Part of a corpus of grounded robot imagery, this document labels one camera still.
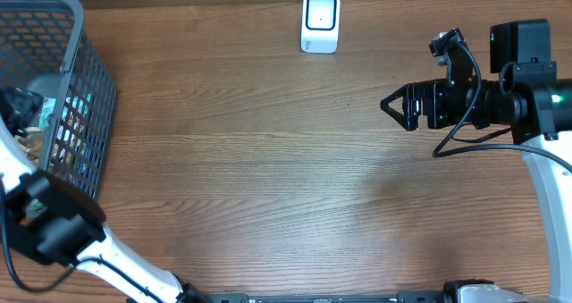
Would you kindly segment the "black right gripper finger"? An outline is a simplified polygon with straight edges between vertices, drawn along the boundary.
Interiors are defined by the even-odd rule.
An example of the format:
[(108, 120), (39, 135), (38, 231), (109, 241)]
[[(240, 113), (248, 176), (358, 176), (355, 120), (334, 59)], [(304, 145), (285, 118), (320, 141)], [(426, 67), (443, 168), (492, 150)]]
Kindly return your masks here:
[(386, 112), (393, 120), (395, 120), (403, 129), (407, 131), (413, 131), (418, 129), (418, 117), (419, 113), (416, 110), (411, 111), (409, 109), (408, 103), (402, 107), (402, 111), (399, 112), (396, 109), (390, 107), (388, 103), (380, 103), (381, 110)]
[(387, 96), (380, 102), (380, 107), (382, 109), (389, 109), (390, 103), (396, 101), (399, 98), (401, 100), (403, 109), (410, 108), (411, 101), (413, 99), (412, 97), (413, 87), (414, 84), (409, 83), (405, 84), (401, 88), (398, 88), (395, 92), (391, 93), (389, 96)]

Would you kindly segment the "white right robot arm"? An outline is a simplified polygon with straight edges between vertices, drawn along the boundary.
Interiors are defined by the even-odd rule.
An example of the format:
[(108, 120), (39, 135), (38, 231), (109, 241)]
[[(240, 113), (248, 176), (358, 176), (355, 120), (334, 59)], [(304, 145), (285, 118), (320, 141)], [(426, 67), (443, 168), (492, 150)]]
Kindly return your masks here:
[(543, 220), (550, 265), (548, 302), (571, 300), (571, 81), (558, 77), (545, 19), (493, 25), (491, 72), (485, 80), (459, 29), (442, 32), (429, 48), (446, 66), (438, 80), (411, 82), (380, 102), (407, 131), (425, 116), (448, 135), (433, 157), (476, 151), (521, 153)]

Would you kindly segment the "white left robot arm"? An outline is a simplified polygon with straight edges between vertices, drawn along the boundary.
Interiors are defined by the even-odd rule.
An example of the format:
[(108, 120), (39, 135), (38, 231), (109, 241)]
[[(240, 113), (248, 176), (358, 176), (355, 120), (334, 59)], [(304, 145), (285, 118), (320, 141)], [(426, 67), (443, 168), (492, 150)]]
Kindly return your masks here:
[[(1, 244), (13, 282), (30, 293), (54, 290), (77, 270), (123, 292), (130, 302), (206, 302), (207, 296), (176, 275), (150, 264), (106, 223), (93, 198), (37, 168), (18, 137), (40, 111), (43, 97), (15, 87), (1, 90)], [(17, 274), (17, 251), (41, 265), (65, 267), (52, 284), (32, 287)]]

